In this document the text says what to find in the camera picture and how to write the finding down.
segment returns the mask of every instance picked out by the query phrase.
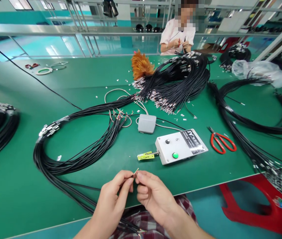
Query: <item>white box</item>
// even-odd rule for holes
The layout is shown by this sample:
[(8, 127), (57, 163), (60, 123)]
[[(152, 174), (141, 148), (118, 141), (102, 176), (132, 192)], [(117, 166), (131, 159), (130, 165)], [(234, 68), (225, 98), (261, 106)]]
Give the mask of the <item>white box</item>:
[[(194, 129), (160, 136), (155, 141), (155, 146), (163, 165), (208, 151)], [(174, 153), (178, 154), (177, 158), (173, 157)]]

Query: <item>plaid clothing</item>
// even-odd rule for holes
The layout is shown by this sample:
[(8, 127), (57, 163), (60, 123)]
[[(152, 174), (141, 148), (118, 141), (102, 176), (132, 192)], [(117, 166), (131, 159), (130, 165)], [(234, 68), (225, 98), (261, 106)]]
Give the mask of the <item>plaid clothing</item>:
[[(180, 205), (183, 210), (187, 212), (187, 214), (189, 214), (196, 222), (196, 216), (194, 214), (192, 204), (185, 194), (176, 196), (174, 198), (177, 204)], [(142, 233), (144, 239), (170, 239), (170, 236), (166, 230), (154, 220), (154, 218), (148, 211), (145, 210), (145, 208), (142, 211), (143, 208), (143, 206), (139, 206), (136, 208), (137, 211), (136, 209), (132, 208), (132, 212), (127, 212), (130, 212), (130, 216), (126, 217), (127, 213), (125, 213), (123, 216), (126, 217), (128, 221), (139, 226), (141, 229), (146, 230), (146, 232)], [(116, 230), (109, 239), (140, 239), (140, 237), (137, 234)]]

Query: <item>red plastic chair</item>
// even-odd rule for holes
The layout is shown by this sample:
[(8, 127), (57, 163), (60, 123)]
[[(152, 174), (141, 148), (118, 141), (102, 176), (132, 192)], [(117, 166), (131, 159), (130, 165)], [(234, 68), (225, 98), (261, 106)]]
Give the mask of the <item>red plastic chair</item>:
[(270, 206), (261, 205), (264, 215), (242, 210), (236, 203), (228, 185), (221, 184), (220, 188), (227, 203), (227, 207), (222, 207), (226, 217), (231, 221), (282, 234), (282, 194), (262, 174), (241, 180), (257, 187), (266, 196)]

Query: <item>worker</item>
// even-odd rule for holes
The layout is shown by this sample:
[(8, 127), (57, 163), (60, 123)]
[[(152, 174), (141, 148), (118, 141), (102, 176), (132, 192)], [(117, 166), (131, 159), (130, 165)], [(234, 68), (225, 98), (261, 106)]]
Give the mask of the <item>worker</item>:
[[(143, 206), (132, 208), (123, 215), (128, 193), (133, 192), (132, 175), (138, 184), (137, 199)], [(116, 230), (122, 215), (145, 232), (140, 232), (139, 236), (136, 233)], [(138, 171), (134, 175), (131, 171), (122, 170), (113, 180), (102, 186), (92, 218), (75, 239), (136, 237), (213, 238), (197, 225), (193, 207), (185, 195), (174, 198), (159, 177), (147, 171)]]
[(175, 51), (187, 53), (191, 51), (195, 35), (195, 27), (191, 23), (196, 0), (182, 0), (176, 17), (169, 20), (161, 35), (161, 55), (175, 55)]

